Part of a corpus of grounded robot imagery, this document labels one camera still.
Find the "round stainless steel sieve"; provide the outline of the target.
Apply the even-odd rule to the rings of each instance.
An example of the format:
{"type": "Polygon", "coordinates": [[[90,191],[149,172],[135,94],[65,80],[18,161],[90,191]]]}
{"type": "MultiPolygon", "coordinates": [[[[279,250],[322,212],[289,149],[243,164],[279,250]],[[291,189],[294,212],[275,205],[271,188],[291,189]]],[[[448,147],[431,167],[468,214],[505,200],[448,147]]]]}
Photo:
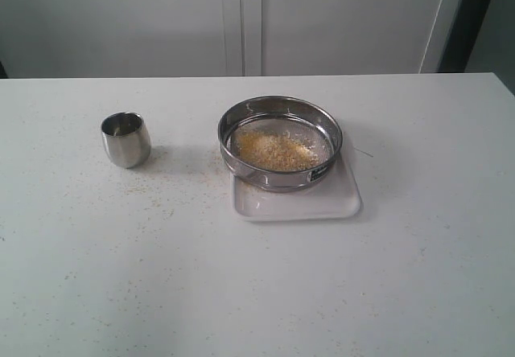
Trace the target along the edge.
{"type": "Polygon", "coordinates": [[[258,96],[229,108],[217,127],[231,173],[266,191],[308,188],[327,176],[344,144],[336,119],[308,101],[258,96]]]}

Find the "grain mixture of rice and millet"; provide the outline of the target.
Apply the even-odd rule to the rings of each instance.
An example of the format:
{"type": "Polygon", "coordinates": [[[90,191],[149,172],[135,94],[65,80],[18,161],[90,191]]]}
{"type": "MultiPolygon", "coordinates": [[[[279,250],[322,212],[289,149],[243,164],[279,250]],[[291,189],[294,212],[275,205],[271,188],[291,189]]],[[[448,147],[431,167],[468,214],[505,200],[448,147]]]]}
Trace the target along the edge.
{"type": "Polygon", "coordinates": [[[319,165],[318,154],[287,135],[250,131],[235,137],[237,156],[263,170],[294,172],[319,165]]]}

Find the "white square plastic tray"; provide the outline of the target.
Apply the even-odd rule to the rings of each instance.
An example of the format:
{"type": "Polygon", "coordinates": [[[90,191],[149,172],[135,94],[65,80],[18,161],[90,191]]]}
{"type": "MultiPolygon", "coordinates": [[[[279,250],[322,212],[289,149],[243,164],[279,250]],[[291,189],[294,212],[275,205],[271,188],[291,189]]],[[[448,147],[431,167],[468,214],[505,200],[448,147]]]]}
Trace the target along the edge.
{"type": "Polygon", "coordinates": [[[233,210],[253,222],[340,220],[360,211],[362,199],[346,155],[313,187],[288,193],[264,191],[231,177],[230,199],[233,210]]]}

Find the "stainless steel cup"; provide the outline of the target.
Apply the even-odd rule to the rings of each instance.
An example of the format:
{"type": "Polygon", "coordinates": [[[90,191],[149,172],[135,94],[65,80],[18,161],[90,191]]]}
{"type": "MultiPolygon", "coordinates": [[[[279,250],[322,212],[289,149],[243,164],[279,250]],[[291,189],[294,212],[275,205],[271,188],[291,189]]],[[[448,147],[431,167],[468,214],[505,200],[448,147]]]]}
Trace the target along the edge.
{"type": "Polygon", "coordinates": [[[120,112],[101,123],[103,146],[109,160],[121,168],[143,164],[151,152],[150,135],[138,113],[120,112]]]}

